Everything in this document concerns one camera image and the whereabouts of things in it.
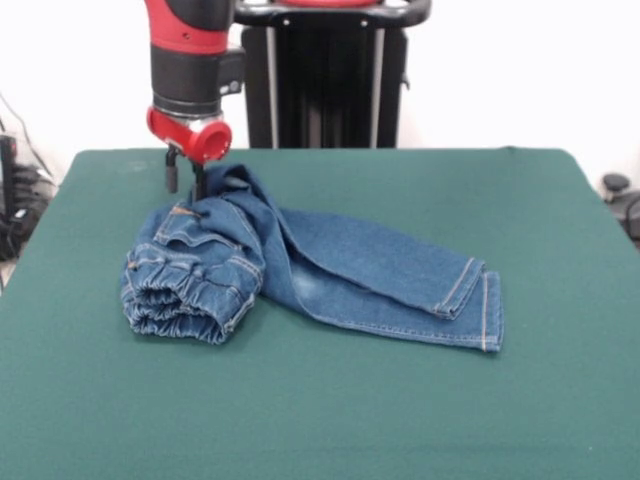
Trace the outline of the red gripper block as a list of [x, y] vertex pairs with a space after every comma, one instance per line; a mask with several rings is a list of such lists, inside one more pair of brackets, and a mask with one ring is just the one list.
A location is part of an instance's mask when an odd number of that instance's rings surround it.
[[192, 197], [201, 200], [206, 196], [206, 172], [203, 165], [221, 160], [229, 151], [232, 132], [221, 118], [196, 120], [178, 119], [150, 107], [147, 125], [151, 133], [169, 145], [165, 155], [166, 188], [169, 193], [178, 190], [177, 158], [179, 152], [192, 163], [194, 187]]

